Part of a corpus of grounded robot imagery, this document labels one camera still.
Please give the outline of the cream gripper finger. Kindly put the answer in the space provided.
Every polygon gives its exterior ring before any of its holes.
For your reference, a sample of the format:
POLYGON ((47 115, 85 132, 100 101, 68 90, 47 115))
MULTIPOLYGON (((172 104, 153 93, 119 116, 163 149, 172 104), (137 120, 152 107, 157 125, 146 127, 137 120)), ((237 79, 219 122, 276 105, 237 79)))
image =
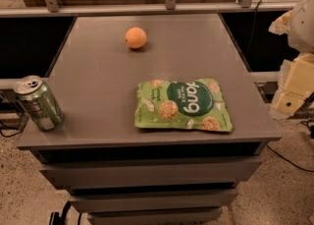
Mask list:
POLYGON ((283 35, 289 33, 289 21, 292 11, 287 11, 275 19, 268 28, 268 31, 277 34, 283 35))
POLYGON ((273 110, 293 115, 314 93, 314 55, 300 53, 293 61, 285 60, 280 68, 273 110))

